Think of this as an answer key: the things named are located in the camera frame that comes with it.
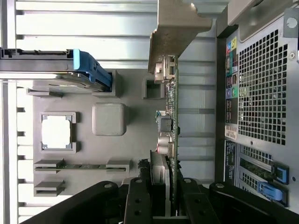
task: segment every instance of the ventilation grille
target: ventilation grille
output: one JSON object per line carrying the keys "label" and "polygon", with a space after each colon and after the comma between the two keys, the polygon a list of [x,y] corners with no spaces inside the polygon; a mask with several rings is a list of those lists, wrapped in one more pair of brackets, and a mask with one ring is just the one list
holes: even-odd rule
{"label": "ventilation grille", "polygon": [[163,166],[162,156],[158,152],[150,152],[150,161],[153,166]]}
{"label": "ventilation grille", "polygon": [[247,146],[240,145],[240,152],[267,164],[270,164],[270,162],[273,160],[272,155],[264,153],[257,149],[249,148]]}
{"label": "ventilation grille", "polygon": [[245,191],[247,191],[247,192],[249,192],[249,193],[251,193],[246,187],[244,187],[244,186],[242,186],[242,189],[243,190],[245,190]]}
{"label": "ventilation grille", "polygon": [[285,145],[287,48],[276,30],[240,53],[239,134]]}
{"label": "ventilation grille", "polygon": [[257,180],[247,175],[246,173],[242,174],[241,178],[245,183],[251,186],[253,189],[257,190]]}

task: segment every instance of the blue tab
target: blue tab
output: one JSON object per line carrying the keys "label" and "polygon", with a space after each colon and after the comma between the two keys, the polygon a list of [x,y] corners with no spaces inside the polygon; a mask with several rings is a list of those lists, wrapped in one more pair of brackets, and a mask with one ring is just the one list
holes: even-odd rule
{"label": "blue tab", "polygon": [[98,80],[110,88],[112,86],[111,75],[100,66],[97,60],[85,51],[79,49],[73,50],[73,68],[78,72],[87,73],[92,83]]}
{"label": "blue tab", "polygon": [[262,195],[275,201],[281,201],[283,199],[282,191],[273,187],[267,182],[258,182],[257,191],[258,193],[261,193]]}

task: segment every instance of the metal bracket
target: metal bracket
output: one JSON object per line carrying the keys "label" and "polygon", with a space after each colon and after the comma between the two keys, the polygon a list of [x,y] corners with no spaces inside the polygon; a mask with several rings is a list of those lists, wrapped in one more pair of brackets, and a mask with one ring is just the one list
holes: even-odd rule
{"label": "metal bracket", "polygon": [[155,83],[169,82],[175,77],[175,58],[163,56],[161,63],[156,63]]}
{"label": "metal bracket", "polygon": [[149,73],[163,56],[180,56],[198,33],[209,31],[212,19],[197,14],[194,4],[158,0],[158,27],[150,35]]}
{"label": "metal bracket", "polygon": [[51,92],[51,91],[35,91],[31,89],[26,89],[27,95],[40,97],[40,98],[62,98],[63,94],[59,92]]}
{"label": "metal bracket", "polygon": [[293,7],[297,0],[231,0],[228,4],[228,25],[239,25],[239,40],[245,42],[254,34]]}
{"label": "metal bracket", "polygon": [[64,181],[59,182],[40,182],[34,187],[34,196],[56,197],[64,191]]}
{"label": "metal bracket", "polygon": [[109,74],[112,76],[112,86],[110,92],[93,92],[92,95],[97,98],[120,98],[122,95],[122,78],[118,74],[117,70],[109,70]]}
{"label": "metal bracket", "polygon": [[287,8],[284,15],[284,37],[298,38],[299,8]]}

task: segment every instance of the label sticker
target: label sticker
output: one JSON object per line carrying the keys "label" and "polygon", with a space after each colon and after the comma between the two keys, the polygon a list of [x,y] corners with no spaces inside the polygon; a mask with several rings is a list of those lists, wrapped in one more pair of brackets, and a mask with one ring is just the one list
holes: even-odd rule
{"label": "label sticker", "polygon": [[225,125],[225,137],[236,140],[237,139],[237,127]]}
{"label": "label sticker", "polygon": [[225,180],[231,185],[235,184],[235,166],[225,166]]}
{"label": "label sticker", "polygon": [[226,53],[228,54],[231,51],[231,42],[229,42],[226,46]]}
{"label": "label sticker", "polygon": [[225,165],[234,166],[235,165],[235,152],[236,143],[231,140],[225,140]]}
{"label": "label sticker", "polygon": [[232,42],[230,43],[231,51],[237,48],[237,37],[235,37]]}
{"label": "label sticker", "polygon": [[233,67],[233,69],[232,69],[232,73],[235,73],[235,72],[237,72],[237,71],[238,71],[238,66]]}

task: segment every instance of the rear i/o panel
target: rear i/o panel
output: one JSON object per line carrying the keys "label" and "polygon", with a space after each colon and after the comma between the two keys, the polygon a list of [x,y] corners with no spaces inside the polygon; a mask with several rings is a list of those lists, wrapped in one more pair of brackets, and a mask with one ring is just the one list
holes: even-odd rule
{"label": "rear i/o panel", "polygon": [[224,181],[299,213],[298,38],[284,37],[283,15],[238,35],[226,43]]}

